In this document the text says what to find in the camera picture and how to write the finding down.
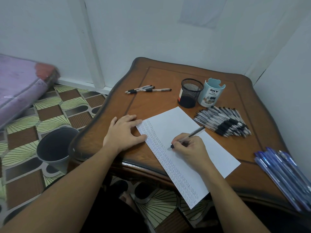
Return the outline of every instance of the wooden table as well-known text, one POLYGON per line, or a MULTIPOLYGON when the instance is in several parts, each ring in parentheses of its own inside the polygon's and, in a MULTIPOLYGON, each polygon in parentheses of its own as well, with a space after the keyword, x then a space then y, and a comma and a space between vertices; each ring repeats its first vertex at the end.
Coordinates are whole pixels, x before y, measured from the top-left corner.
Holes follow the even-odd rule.
MULTIPOLYGON (((227 178, 227 182, 244 200, 253 201, 294 213, 286 198, 272 180, 254 162, 254 152, 266 146, 286 151, 279 131, 262 102, 255 93, 251 80, 240 74, 220 73, 192 66, 136 58, 128 73, 114 86, 105 103, 92 122, 72 141, 70 156, 85 160, 102 147, 110 121, 126 114, 136 114, 147 119, 178 106, 177 98, 181 81, 194 78, 204 82, 208 78, 220 79, 226 84, 217 106, 236 108, 252 132, 251 136, 221 137, 211 130, 206 132, 223 148, 241 162, 227 178), (156 88, 172 88, 171 92, 126 94, 126 90, 144 85, 156 88)), ((198 103, 192 109, 182 110, 191 118, 202 109, 198 103)), ((72 159, 68 169, 79 162, 72 159)), ((111 172, 121 178, 144 180, 162 188, 174 188, 170 178, 146 143, 119 154, 111 166, 111 172)))

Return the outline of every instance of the trash can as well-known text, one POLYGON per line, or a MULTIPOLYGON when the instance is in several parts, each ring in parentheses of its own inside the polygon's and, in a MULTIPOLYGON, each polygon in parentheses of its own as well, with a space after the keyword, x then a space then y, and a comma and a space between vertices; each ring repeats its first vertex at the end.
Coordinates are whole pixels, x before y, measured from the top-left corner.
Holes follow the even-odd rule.
POLYGON ((37 146, 38 158, 67 173, 69 144, 78 133, 77 129, 71 127, 62 127, 50 132, 37 146))

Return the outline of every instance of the white paper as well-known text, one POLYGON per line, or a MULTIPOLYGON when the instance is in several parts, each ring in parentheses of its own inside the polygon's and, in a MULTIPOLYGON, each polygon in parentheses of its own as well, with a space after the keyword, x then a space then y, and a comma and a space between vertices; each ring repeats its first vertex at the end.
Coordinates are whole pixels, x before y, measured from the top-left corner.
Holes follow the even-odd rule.
MULTIPOLYGON (((176 107, 159 115, 145 119, 137 126, 140 134, 147 134, 147 145, 154 153, 172 182, 192 209, 208 193, 202 178, 173 150, 167 150, 174 137, 180 133, 191 133, 199 127, 181 108, 176 107)), ((225 178, 240 165, 231 154, 209 134, 199 135, 211 161, 225 178)))
POLYGON ((184 0, 180 23, 215 28, 227 0, 184 0))

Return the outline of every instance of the light blue desk organizer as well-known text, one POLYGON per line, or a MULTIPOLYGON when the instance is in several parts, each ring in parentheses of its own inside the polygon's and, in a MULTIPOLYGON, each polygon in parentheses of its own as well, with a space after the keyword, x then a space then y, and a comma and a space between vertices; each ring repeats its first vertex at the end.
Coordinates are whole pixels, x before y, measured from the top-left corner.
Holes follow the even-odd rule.
POLYGON ((226 85, 219 86, 221 81, 219 79, 209 78, 205 81, 204 89, 201 91, 197 101, 203 107, 211 107, 216 104, 226 85))

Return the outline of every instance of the forearm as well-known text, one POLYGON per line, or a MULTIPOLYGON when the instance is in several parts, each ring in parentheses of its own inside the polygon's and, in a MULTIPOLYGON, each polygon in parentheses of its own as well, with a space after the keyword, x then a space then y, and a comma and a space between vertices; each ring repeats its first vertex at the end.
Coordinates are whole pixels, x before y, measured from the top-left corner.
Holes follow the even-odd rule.
POLYGON ((103 148, 41 194, 2 232, 79 232, 115 157, 103 148))
POLYGON ((224 232, 269 232, 210 163, 201 172, 224 232))

